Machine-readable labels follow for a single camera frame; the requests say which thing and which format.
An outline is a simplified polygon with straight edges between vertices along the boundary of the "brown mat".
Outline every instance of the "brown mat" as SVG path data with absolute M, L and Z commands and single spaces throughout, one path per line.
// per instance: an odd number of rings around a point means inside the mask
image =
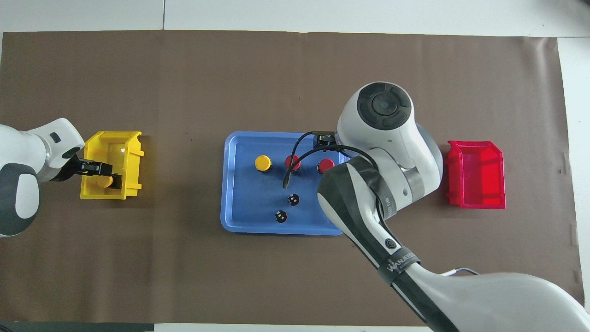
M 34 32 L 2 50 L 0 123 L 143 131 L 145 157 L 127 201 L 80 200 L 79 179 L 42 186 L 33 225 L 0 240 L 0 320 L 421 325 L 344 236 L 219 222 L 227 135 L 333 130 L 376 80 L 409 91 L 443 149 L 504 152 L 506 210 L 450 206 L 443 184 L 389 221 L 423 266 L 537 275 L 583 302 L 555 39 Z

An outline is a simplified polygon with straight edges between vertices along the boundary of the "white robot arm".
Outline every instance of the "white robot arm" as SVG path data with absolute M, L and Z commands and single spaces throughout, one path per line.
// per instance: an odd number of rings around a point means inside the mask
M 83 147 L 84 140 L 64 118 L 29 131 L 0 125 L 0 237 L 17 235 L 35 219 L 39 183 L 73 174 L 117 176 L 109 164 L 78 159 Z
M 323 211 L 431 329 L 590 331 L 590 316 L 555 284 L 516 273 L 434 274 L 388 229 L 384 220 L 436 190 L 443 173 L 440 150 L 415 123 L 404 89 L 388 82 L 360 88 L 342 112 L 335 144 L 324 148 L 360 156 L 324 173 Z

